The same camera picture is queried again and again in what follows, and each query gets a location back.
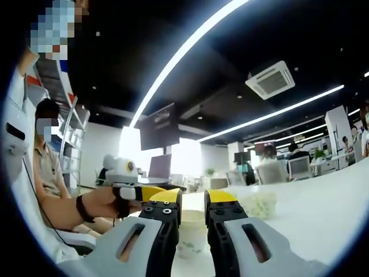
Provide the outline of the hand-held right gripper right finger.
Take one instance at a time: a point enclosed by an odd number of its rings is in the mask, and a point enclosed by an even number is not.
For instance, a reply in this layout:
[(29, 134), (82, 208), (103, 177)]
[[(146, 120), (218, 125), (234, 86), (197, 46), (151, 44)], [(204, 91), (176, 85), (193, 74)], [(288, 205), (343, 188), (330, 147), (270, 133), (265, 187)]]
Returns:
[(237, 198), (222, 190), (204, 193), (208, 244), (216, 276), (322, 276), (327, 265), (305, 260), (262, 219), (249, 217)]

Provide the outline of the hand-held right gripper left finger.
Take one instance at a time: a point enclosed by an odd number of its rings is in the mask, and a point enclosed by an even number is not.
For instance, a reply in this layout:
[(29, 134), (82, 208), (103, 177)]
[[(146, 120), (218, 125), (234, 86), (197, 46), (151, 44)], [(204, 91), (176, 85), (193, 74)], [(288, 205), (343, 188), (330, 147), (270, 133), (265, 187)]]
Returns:
[(179, 241), (182, 192), (152, 196), (139, 216), (129, 216), (102, 238), (90, 254), (64, 261), (67, 276), (170, 276)]

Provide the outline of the person's left hand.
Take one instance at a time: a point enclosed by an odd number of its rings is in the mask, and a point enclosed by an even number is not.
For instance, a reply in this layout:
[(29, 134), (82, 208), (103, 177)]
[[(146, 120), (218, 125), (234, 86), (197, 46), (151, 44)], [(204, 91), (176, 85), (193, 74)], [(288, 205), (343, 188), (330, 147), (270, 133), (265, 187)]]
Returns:
[(114, 187), (95, 189), (81, 199), (87, 214), (93, 218), (125, 218), (142, 210), (140, 201), (121, 198), (120, 189)]

